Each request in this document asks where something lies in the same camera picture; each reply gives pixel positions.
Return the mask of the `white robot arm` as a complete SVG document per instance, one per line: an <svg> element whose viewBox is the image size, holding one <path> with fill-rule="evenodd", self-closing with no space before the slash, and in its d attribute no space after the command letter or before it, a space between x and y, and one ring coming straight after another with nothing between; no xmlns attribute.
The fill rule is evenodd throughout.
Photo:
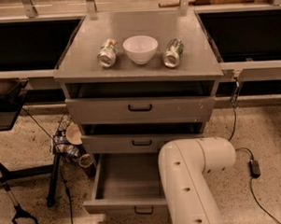
<svg viewBox="0 0 281 224"><path fill-rule="evenodd" d="M204 179L234 166L236 152L222 138L173 140L159 152L159 173L173 224L226 224Z"/></svg>

